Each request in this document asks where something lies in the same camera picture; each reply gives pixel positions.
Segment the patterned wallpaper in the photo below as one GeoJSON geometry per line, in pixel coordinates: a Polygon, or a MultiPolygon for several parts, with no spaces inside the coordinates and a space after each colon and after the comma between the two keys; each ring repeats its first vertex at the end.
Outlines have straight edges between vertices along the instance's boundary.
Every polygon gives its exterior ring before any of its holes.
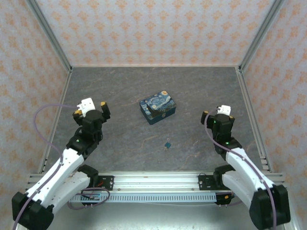
{"type": "MultiPolygon", "coordinates": [[[[11,229],[11,199],[36,173],[45,144],[35,110],[59,101],[67,73],[25,0],[0,2],[0,228],[11,229]]],[[[47,136],[55,109],[38,117],[47,136]]]]}
{"type": "Polygon", "coordinates": [[[73,66],[238,65],[273,0],[38,0],[73,66]]]}
{"type": "Polygon", "coordinates": [[[307,4],[286,0],[245,73],[276,171],[307,226],[307,4]]]}

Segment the purple cable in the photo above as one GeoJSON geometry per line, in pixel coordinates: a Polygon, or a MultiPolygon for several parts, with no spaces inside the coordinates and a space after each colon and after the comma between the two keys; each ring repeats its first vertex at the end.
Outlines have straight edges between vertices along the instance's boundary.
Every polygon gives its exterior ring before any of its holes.
{"type": "Polygon", "coordinates": [[[259,172],[257,171],[257,169],[249,162],[247,161],[243,156],[241,156],[239,153],[231,150],[231,149],[228,149],[222,145],[220,145],[219,143],[217,143],[212,137],[211,135],[209,134],[209,130],[207,128],[207,120],[208,120],[208,117],[213,114],[215,111],[218,111],[218,109],[214,109],[214,110],[211,110],[207,115],[206,115],[206,118],[205,118],[205,131],[208,135],[208,137],[210,138],[210,140],[218,147],[228,151],[228,152],[231,152],[233,154],[235,154],[236,156],[238,156],[239,158],[241,158],[243,161],[245,161],[251,168],[252,170],[255,172],[255,174],[259,177],[259,179],[261,181],[263,181],[263,184],[265,186],[265,188],[267,189],[268,191],[268,194],[269,194],[269,197],[270,197],[270,201],[271,201],[271,206],[272,206],[272,212],[273,212],[273,230],[276,230],[276,225],[277,225],[277,219],[276,219],[276,207],[275,207],[275,203],[274,203],[274,199],[273,199],[273,195],[272,195],[272,192],[268,186],[268,184],[265,182],[265,180],[263,180],[262,176],[259,174],[259,172]]]}
{"type": "MultiPolygon", "coordinates": [[[[108,193],[108,196],[106,199],[104,199],[103,201],[97,203],[97,204],[94,204],[92,205],[92,207],[95,207],[95,206],[98,206],[98,205],[102,205],[104,202],[106,202],[109,198],[110,198],[110,192],[109,190],[107,190],[106,188],[85,188],[82,190],[83,191],[92,191],[92,190],[101,190],[101,191],[106,191],[108,193]]],[[[84,193],[77,193],[77,195],[88,195],[87,193],[84,194],[84,193]]],[[[67,202],[67,206],[70,208],[70,209],[73,209],[73,210],[81,210],[81,209],[84,209],[84,208],[87,208],[87,206],[82,206],[82,207],[73,207],[69,201],[67,202]]]]}
{"type": "MultiPolygon", "coordinates": [[[[37,132],[37,134],[48,144],[50,145],[52,148],[54,148],[58,153],[59,153],[59,157],[60,157],[60,162],[62,163],[63,162],[63,155],[62,153],[60,152],[60,150],[54,146],[52,143],[50,143],[46,138],[44,138],[40,132],[38,131],[37,129],[37,126],[36,126],[36,117],[37,117],[37,114],[44,108],[47,108],[47,107],[50,107],[50,106],[59,106],[59,107],[65,107],[65,108],[78,108],[76,106],[70,106],[70,105],[64,105],[64,104],[57,104],[57,103],[54,103],[54,104],[46,104],[46,105],[43,105],[42,107],[40,107],[34,114],[34,118],[33,118],[33,125],[34,125],[34,129],[35,131],[37,132]]],[[[39,187],[38,189],[27,199],[27,201],[24,203],[23,207],[20,209],[20,212],[18,213],[17,215],[17,218],[14,222],[14,226],[13,226],[13,230],[16,230],[17,228],[17,224],[20,220],[20,217],[21,215],[23,214],[23,212],[25,211],[26,207],[28,206],[28,204],[30,203],[30,201],[33,199],[33,197],[52,179],[52,177],[54,177],[55,174],[57,174],[57,172],[59,171],[60,167],[62,164],[59,164],[57,166],[57,168],[55,169],[55,171],[50,175],[50,177],[45,181],[43,182],[39,187]]]]}

